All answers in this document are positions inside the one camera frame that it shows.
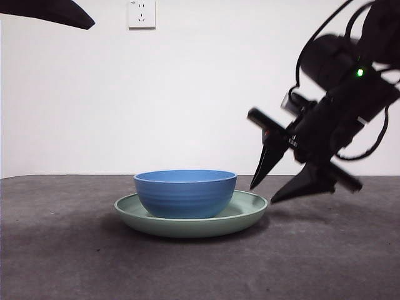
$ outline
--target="black cable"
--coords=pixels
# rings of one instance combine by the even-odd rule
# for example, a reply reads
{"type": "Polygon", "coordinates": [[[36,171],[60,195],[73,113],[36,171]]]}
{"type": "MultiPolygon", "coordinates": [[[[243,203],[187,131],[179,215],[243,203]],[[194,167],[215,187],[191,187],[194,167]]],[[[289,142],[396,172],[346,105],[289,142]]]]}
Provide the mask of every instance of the black cable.
{"type": "Polygon", "coordinates": [[[375,144],[371,148],[369,148],[364,154],[359,156],[346,157],[346,156],[341,156],[339,153],[336,153],[335,156],[339,159],[342,159],[343,161],[357,161],[359,159],[363,159],[366,158],[367,156],[370,156],[382,142],[386,130],[388,129],[388,125],[389,125],[389,105],[385,107],[385,121],[383,123],[383,128],[379,133],[379,136],[377,137],[375,144]]]}
{"type": "Polygon", "coordinates": [[[349,20],[347,26],[346,26],[346,33],[344,34],[344,37],[347,40],[350,40],[350,34],[351,34],[351,29],[353,28],[354,23],[356,22],[357,18],[362,14],[367,8],[369,8],[371,5],[373,5],[375,1],[370,1],[363,6],[361,6],[352,16],[351,19],[349,20]]]}
{"type": "Polygon", "coordinates": [[[303,49],[300,52],[299,58],[297,59],[297,64],[296,64],[296,85],[293,86],[290,90],[289,90],[289,99],[290,99],[290,95],[293,91],[293,89],[296,89],[300,86],[300,65],[301,65],[301,61],[303,60],[303,56],[304,53],[306,52],[306,49],[308,48],[308,46],[315,40],[315,38],[317,37],[317,35],[326,27],[326,25],[328,25],[329,22],[332,21],[333,18],[336,17],[336,15],[338,15],[347,5],[349,5],[351,2],[353,2],[353,0],[347,0],[345,3],[343,3],[337,10],[335,10],[335,12],[333,14],[331,14],[326,20],[325,22],[323,22],[323,24],[317,29],[317,31],[310,37],[310,39],[308,40],[308,42],[304,45],[303,49]]]}

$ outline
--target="black object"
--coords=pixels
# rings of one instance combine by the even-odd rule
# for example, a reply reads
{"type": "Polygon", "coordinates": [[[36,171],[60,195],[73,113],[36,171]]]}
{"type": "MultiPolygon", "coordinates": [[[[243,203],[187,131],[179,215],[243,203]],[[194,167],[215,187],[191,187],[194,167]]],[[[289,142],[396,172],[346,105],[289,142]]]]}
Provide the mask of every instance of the black object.
{"type": "Polygon", "coordinates": [[[282,106],[296,116],[283,128],[256,108],[248,118],[262,128],[264,144],[257,171],[251,183],[255,188],[291,148],[304,169],[271,199],[278,202],[298,196],[333,193],[336,183],[355,192],[362,184],[331,162],[333,156],[346,159],[338,151],[385,109],[385,125],[375,145],[361,156],[370,155],[381,142],[388,126],[388,107],[400,98],[394,84],[381,77],[373,62],[387,64],[386,70],[400,69],[400,1],[375,0],[362,6],[351,18],[344,36],[318,32],[350,1],[346,1],[307,42],[297,62],[296,86],[289,90],[282,106]],[[367,8],[359,40],[350,32],[356,18],[367,8]],[[309,101],[293,92],[299,87],[299,69],[327,91],[319,101],[309,101]]]}
{"type": "Polygon", "coordinates": [[[0,0],[0,13],[42,19],[81,29],[93,19],[72,0],[0,0]]]}

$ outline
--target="plate rim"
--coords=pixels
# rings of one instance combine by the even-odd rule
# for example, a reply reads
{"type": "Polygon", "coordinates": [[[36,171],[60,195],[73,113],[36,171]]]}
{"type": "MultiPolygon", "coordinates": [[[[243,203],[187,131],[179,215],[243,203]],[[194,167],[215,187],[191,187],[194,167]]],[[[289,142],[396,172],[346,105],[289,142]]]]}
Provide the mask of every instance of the plate rim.
{"type": "Polygon", "coordinates": [[[199,218],[199,219],[179,219],[178,218],[177,219],[177,218],[166,218],[166,217],[140,216],[140,215],[137,215],[137,214],[133,214],[131,212],[124,211],[124,210],[122,210],[122,209],[120,209],[118,207],[118,203],[121,202],[122,200],[124,200],[124,199],[126,199],[128,197],[132,197],[132,196],[138,195],[137,192],[134,192],[133,194],[121,197],[117,201],[115,201],[114,208],[116,209],[117,212],[119,212],[121,214],[125,214],[125,215],[128,215],[128,216],[131,216],[131,217],[134,217],[134,218],[140,218],[140,219],[157,220],[157,221],[174,221],[174,222],[205,222],[205,221],[209,222],[209,221],[220,221],[220,220],[227,220],[227,219],[235,219],[235,218],[242,218],[242,217],[252,216],[253,214],[257,214],[257,213],[260,213],[262,211],[265,211],[267,209],[268,205],[269,205],[268,204],[268,200],[266,198],[264,198],[264,197],[262,197],[260,195],[254,194],[252,192],[240,191],[238,189],[235,189],[234,192],[239,192],[239,193],[244,193],[244,194],[249,194],[249,195],[252,195],[252,196],[259,197],[264,201],[264,205],[262,205],[261,208],[255,210],[254,212],[250,212],[250,213],[247,213],[247,214],[237,214],[235,216],[226,216],[226,217],[207,217],[207,218],[199,218]]]}

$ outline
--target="white wall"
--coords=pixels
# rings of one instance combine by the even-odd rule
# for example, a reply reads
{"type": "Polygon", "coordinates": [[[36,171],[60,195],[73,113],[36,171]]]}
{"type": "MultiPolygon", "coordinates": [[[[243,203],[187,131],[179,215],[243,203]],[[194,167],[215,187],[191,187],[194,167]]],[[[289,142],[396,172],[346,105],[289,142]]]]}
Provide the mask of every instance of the white wall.
{"type": "MultiPolygon", "coordinates": [[[[301,48],[342,1],[158,0],[157,29],[128,31],[126,0],[78,0],[89,31],[1,15],[1,176],[134,174],[216,168],[252,174],[261,133],[246,119],[280,109],[301,48]]],[[[344,31],[356,6],[328,31],[344,31]]],[[[301,92],[323,95],[302,76],[301,92]]],[[[354,174],[400,174],[400,106],[382,146],[341,164],[354,174]]],[[[379,116],[346,151],[376,139],[379,116]]],[[[273,174],[300,165],[288,151],[273,174]]]]}

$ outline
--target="green led light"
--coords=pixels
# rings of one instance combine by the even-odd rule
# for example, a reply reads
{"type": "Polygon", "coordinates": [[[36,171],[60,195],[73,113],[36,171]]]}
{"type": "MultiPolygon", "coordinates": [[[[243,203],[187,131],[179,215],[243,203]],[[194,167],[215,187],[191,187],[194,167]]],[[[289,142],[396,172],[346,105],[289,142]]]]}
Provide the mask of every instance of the green led light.
{"type": "Polygon", "coordinates": [[[364,70],[363,69],[358,69],[357,70],[357,77],[361,77],[362,75],[364,75],[364,70]]]}

